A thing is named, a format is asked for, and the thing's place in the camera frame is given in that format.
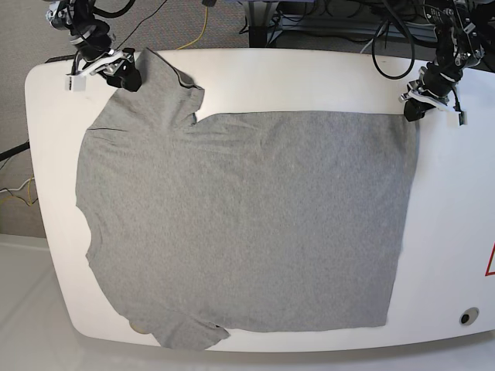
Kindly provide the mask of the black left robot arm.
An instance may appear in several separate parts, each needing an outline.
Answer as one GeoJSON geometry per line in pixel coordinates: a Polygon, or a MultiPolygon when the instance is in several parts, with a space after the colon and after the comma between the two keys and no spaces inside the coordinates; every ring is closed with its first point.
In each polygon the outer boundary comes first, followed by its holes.
{"type": "Polygon", "coordinates": [[[431,109],[455,112],[459,125],[466,124],[456,86],[466,68],[479,64],[484,49],[476,26],[471,21],[466,1],[424,1],[426,19],[433,25],[437,39],[435,59],[418,71],[418,79],[407,85],[401,95],[407,121],[418,121],[431,109]]]}

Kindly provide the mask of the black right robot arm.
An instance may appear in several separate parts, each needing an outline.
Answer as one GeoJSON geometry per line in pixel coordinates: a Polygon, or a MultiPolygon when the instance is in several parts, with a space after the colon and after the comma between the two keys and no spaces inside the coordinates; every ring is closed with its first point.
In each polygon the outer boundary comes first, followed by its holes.
{"type": "Polygon", "coordinates": [[[102,77],[111,87],[136,92],[142,85],[142,76],[135,66],[135,50],[115,49],[114,37],[105,19],[115,19],[134,5],[129,1],[116,12],[99,9],[94,1],[50,1],[46,20],[58,30],[70,33],[70,44],[76,49],[66,90],[80,92],[86,89],[89,76],[102,77]]]}

